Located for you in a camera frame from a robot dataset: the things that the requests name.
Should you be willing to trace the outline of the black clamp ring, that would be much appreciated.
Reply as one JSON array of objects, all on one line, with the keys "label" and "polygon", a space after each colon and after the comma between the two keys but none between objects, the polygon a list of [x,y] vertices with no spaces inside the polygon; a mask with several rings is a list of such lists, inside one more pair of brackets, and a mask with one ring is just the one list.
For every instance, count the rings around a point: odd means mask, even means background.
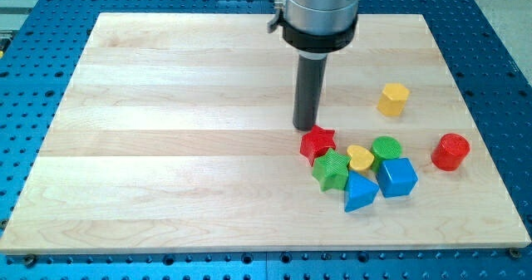
[{"label": "black clamp ring", "polygon": [[283,10],[278,9],[272,20],[267,23],[267,33],[273,33],[279,26],[283,28],[284,41],[292,47],[311,53],[329,53],[343,49],[354,38],[358,15],[344,31],[331,35],[312,35],[297,30],[283,18]]}]

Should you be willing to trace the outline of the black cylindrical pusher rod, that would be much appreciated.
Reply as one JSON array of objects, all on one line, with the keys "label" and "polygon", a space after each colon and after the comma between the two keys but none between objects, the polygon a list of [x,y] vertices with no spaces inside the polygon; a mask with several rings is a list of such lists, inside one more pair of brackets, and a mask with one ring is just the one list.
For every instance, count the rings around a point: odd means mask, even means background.
[{"label": "black cylindrical pusher rod", "polygon": [[298,55],[293,106],[293,125],[298,130],[311,130],[315,125],[327,57],[327,53],[303,51]]}]

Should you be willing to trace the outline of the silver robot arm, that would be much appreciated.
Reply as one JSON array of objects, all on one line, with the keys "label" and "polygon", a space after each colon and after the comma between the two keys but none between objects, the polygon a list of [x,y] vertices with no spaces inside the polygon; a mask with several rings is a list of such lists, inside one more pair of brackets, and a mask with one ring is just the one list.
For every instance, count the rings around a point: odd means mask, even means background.
[{"label": "silver robot arm", "polygon": [[293,125],[311,130],[320,102],[328,55],[354,38],[360,0],[282,0],[267,32],[282,28],[283,40],[298,51]]}]

